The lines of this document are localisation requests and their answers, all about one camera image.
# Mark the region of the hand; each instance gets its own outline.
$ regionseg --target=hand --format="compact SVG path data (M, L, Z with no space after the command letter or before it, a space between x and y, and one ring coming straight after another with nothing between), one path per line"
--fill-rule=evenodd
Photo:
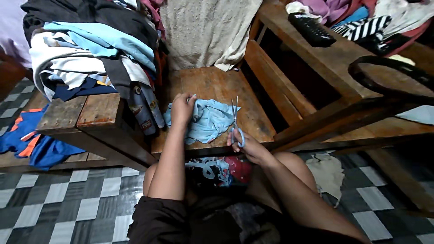
M193 114L194 103L197 97L190 93L178 94L173 99L172 109L170 111L172 127L185 129L190 122Z
M270 155L271 153L251 135L247 134L244 131L243 134L244 140L246 140L243 148L240 148L238 146L238 142L236 142L239 141L240 144L243 142L243 139L238 129L234 129L233 132L229 133L227 137L227 145L232 146L234 152L241 151L242 153L244 153L247 159L250 160L252 163L260 165L264 156ZM233 136L235 136L236 141L232 144L231 139Z

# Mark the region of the purple cloth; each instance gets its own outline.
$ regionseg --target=purple cloth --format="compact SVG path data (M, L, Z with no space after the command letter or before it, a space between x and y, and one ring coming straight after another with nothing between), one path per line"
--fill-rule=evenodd
M297 0L308 6L311 14L321 15L321 24L337 20L348 9L351 0Z
M29 44L23 30L26 15L20 5L26 0L4 1L0 8L0 48L26 68L32 67Z

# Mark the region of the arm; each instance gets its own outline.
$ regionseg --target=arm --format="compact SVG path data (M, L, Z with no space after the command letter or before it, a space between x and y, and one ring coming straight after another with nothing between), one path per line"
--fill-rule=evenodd
M241 140L237 130L234 130L234 134L237 140ZM232 136L230 133L228 145L231 145ZM239 148L238 144L234 143L231 145L234 151L242 151L251 162L261 166L283 207L296 223L310 228L333 231L370 243L353 224L325 203L255 138L247 133L244 133L244 137L246 140L244 148Z
M171 109L172 126L149 186L148 197L183 200L185 193L184 135L196 96L178 94Z

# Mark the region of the scissors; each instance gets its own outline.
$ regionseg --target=scissors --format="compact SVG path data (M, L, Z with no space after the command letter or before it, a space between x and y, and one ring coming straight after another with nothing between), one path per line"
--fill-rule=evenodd
M242 130L238 127L238 125L237 125L238 96L237 96L237 106L235 107L235 111L233 110L233 99L231 99L231 101L232 101L232 116L233 116L233 124L235 125L235 129L238 129L238 131L240 132L240 134L241 134L241 139L242 139L242 143L238 142L238 146L241 147L241 148L243 148L243 147L245 146L245 144L246 144L246 140L244 140L244 134L243 134L243 131L242 131ZM231 142L232 142L232 144L235 142L235 136L234 136L234 135L232 135Z

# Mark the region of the striped cloth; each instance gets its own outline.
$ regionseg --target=striped cloth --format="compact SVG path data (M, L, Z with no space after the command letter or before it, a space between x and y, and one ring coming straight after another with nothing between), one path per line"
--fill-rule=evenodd
M375 36L381 42L383 40L383 30L390 24L391 20L392 18L389 15L378 18L365 18L333 27L332 30L350 41Z

